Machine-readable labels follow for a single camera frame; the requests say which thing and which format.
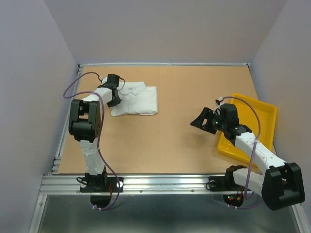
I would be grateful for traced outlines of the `white long sleeve shirt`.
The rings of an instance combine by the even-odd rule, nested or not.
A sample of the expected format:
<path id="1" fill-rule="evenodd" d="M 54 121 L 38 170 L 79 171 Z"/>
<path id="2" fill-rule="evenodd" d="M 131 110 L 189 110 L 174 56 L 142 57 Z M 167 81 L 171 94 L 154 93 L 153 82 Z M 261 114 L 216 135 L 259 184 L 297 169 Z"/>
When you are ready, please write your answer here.
<path id="1" fill-rule="evenodd" d="M 145 82 L 126 82 L 119 90 L 121 103 L 112 107 L 111 116 L 142 115 L 158 113 L 157 87 L 146 86 Z"/>

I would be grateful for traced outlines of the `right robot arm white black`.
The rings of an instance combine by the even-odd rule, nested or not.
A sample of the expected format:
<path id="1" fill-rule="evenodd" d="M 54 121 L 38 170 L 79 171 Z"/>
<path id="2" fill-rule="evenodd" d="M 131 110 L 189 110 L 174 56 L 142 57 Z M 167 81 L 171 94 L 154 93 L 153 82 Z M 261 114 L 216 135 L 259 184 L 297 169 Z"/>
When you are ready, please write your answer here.
<path id="1" fill-rule="evenodd" d="M 205 107 L 190 125 L 211 134 L 222 132 L 233 146 L 250 158 L 250 163 L 255 164 L 261 174 L 252 172 L 250 167 L 230 166 L 220 179 L 210 179 L 206 188 L 210 191 L 241 188 L 242 195 L 250 190 L 261 196 L 273 211 L 303 203 L 306 195 L 300 166 L 277 157 L 249 127 L 240 124 L 234 104 L 220 101 L 217 104 L 215 110 Z"/>

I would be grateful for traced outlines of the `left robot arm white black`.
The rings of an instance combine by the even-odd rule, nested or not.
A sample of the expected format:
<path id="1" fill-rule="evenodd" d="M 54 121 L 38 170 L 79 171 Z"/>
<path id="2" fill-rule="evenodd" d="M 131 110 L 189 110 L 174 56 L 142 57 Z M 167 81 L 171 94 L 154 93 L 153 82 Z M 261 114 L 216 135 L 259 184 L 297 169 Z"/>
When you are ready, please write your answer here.
<path id="1" fill-rule="evenodd" d="M 121 103 L 119 85 L 122 78 L 108 74 L 102 78 L 96 72 L 101 84 L 94 91 L 84 91 L 72 96 L 65 92 L 63 97 L 72 98 L 69 111 L 69 134 L 78 141 L 86 162 L 85 176 L 77 181 L 82 187 L 93 186 L 97 191 L 108 187 L 106 169 L 109 167 L 100 151 L 100 138 L 104 124 L 104 106 L 115 107 Z"/>

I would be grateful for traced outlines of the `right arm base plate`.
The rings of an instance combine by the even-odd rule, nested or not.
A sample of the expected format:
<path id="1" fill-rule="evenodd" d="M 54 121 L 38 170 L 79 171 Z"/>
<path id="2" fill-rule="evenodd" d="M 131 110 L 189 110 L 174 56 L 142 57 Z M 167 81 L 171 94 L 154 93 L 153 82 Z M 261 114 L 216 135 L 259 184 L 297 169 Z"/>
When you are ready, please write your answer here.
<path id="1" fill-rule="evenodd" d="M 221 193 L 228 207 L 243 209 L 244 186 L 228 181 L 225 176 L 209 176 L 205 187 L 210 192 Z"/>

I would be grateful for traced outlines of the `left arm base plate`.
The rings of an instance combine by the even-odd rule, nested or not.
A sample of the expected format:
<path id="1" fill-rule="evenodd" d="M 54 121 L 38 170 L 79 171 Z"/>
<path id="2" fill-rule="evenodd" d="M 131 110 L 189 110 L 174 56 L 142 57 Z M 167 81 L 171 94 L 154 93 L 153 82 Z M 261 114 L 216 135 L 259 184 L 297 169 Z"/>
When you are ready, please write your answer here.
<path id="1" fill-rule="evenodd" d="M 90 204 L 93 209 L 105 211 L 112 209 L 121 192 L 123 192 L 124 177 L 107 177 L 107 184 L 90 185 L 85 177 L 77 177 L 80 193 L 90 194 Z"/>

